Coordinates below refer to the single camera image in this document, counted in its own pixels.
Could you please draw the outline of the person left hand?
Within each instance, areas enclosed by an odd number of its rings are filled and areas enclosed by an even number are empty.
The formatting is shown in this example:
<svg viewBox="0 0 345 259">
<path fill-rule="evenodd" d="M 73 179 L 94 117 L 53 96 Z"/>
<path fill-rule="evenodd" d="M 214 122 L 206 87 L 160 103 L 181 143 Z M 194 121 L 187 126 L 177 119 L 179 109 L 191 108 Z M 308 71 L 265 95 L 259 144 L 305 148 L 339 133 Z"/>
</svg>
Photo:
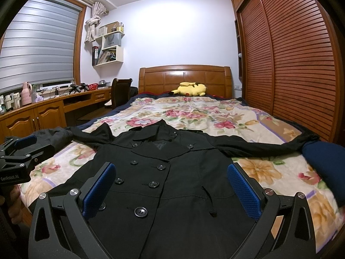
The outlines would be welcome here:
<svg viewBox="0 0 345 259">
<path fill-rule="evenodd" d="M 6 192 L 5 195 L 1 194 L 0 200 L 1 206 L 5 208 L 5 216 L 11 220 L 12 224 L 19 224 L 23 218 L 19 185 L 12 186 L 11 191 Z"/>
</svg>

